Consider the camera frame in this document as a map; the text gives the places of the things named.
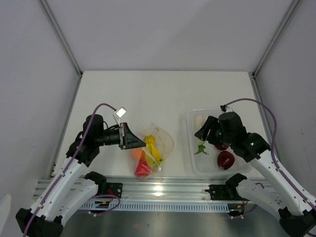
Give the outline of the dark red toy apple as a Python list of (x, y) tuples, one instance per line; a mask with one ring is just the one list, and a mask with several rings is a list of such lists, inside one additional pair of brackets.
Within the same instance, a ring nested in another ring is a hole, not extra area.
[(217, 164), (223, 170), (228, 170), (235, 163), (235, 157), (228, 151), (222, 151), (217, 157)]

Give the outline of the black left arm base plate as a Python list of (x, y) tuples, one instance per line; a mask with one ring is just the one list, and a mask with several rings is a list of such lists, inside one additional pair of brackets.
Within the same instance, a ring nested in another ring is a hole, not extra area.
[(107, 187), (105, 189), (106, 195), (115, 195), (121, 198), (123, 189), (123, 183), (107, 183)]

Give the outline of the orange toy orange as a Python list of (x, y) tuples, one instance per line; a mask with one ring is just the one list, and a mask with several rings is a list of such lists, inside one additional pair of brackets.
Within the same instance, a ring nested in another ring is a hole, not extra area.
[(135, 148), (130, 151), (130, 157), (133, 160), (143, 160), (145, 158), (145, 152), (142, 148)]

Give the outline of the red toy tomato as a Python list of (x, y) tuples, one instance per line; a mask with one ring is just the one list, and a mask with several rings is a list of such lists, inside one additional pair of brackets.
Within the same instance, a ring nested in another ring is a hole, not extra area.
[(134, 172), (135, 176), (138, 178), (145, 178), (152, 172), (151, 168), (147, 165), (144, 160), (139, 161), (136, 170)]

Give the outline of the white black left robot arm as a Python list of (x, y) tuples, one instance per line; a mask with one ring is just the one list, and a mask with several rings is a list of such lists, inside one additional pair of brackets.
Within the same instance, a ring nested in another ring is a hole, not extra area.
[(111, 145), (128, 150), (146, 144), (125, 122), (105, 129), (101, 115), (88, 116), (83, 130), (69, 147), (58, 174), (30, 208), (20, 208), (17, 212), (16, 220), (25, 237), (59, 237), (67, 221), (90, 198), (118, 198), (106, 194), (107, 178), (94, 171), (86, 174), (82, 184), (71, 191), (100, 153), (100, 147)]

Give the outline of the yellow toy banana bunch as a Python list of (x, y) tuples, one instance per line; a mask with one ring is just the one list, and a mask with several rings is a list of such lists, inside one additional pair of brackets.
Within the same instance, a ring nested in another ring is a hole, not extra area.
[(160, 166), (162, 163), (162, 156), (158, 152), (157, 148), (155, 147), (156, 140), (154, 136), (149, 135), (144, 138), (144, 142), (146, 143), (146, 149), (145, 152), (145, 160), (147, 165), (150, 168), (154, 168), (157, 166)]

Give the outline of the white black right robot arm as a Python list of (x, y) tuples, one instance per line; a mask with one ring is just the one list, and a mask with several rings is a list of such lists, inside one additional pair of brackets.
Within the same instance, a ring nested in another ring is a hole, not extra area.
[(247, 132), (237, 113), (222, 113), (218, 118), (209, 116), (195, 137), (216, 146), (228, 145), (259, 171), (276, 192), (272, 194), (238, 173), (226, 181), (229, 198), (242, 197), (254, 202), (273, 215), (291, 237), (303, 237), (315, 227), (316, 197), (286, 170), (261, 135)]

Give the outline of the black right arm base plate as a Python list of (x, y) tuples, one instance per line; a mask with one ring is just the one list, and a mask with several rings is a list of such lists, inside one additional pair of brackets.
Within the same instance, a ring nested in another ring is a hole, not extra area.
[(244, 197), (241, 197), (237, 193), (238, 186), (229, 186), (229, 185), (209, 185), (204, 191), (209, 193), (211, 200), (226, 200), (226, 201), (243, 201), (247, 200)]

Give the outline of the clear zip top bag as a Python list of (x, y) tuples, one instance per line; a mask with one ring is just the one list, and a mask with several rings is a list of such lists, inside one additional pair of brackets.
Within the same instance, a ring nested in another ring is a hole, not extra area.
[(145, 142), (145, 147), (134, 148), (129, 155), (134, 175), (139, 179), (146, 179), (161, 172), (163, 164), (173, 151), (174, 141), (167, 131), (153, 123), (149, 128), (138, 132), (137, 136)]

